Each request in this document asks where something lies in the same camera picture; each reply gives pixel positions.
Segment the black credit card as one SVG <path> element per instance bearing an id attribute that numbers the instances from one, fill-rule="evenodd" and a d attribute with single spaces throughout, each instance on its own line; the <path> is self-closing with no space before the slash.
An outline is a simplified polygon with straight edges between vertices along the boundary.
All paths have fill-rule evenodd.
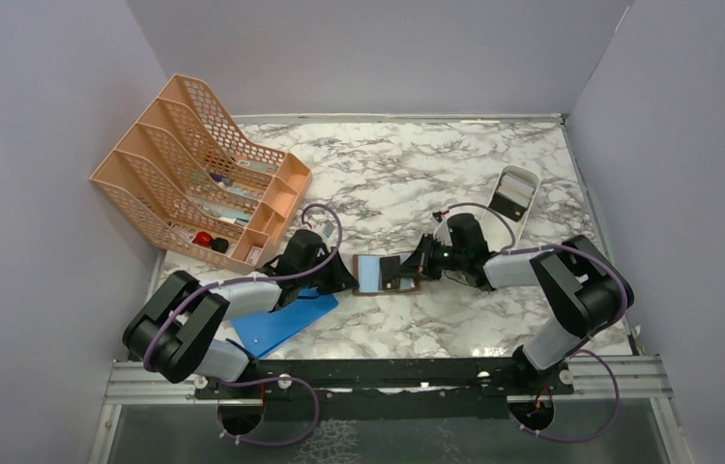
<path id="1" fill-rule="evenodd" d="M 401 255 L 384 256 L 379 259 L 380 267 L 380 284 L 379 288 L 383 291 L 399 290 L 401 287 L 401 277 L 397 275 L 397 270 L 402 263 Z"/>

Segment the brown leather card holder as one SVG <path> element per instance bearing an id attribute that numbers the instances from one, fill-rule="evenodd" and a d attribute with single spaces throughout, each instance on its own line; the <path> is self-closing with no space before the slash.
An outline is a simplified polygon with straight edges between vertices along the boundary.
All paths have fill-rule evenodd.
<path id="1" fill-rule="evenodd" d="M 409 256 L 408 252 L 390 255 L 355 254 L 352 275 L 358 283 L 355 296 L 378 296 L 416 293 L 421 289 L 417 279 L 401 277 L 395 272 Z"/>

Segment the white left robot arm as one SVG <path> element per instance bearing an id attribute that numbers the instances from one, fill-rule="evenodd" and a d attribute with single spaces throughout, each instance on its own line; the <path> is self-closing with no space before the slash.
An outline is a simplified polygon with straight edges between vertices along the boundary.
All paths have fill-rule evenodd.
<path id="1" fill-rule="evenodd" d="M 129 322 L 122 341 L 146 370 L 171 383 L 201 375 L 241 397 L 255 388 L 257 373 L 249 351 L 216 338 L 223 321 L 279 311 L 304 290 L 331 295 L 358 286 L 336 247 L 299 229 L 281 254 L 249 275 L 204 284 L 185 271 L 172 274 Z"/>

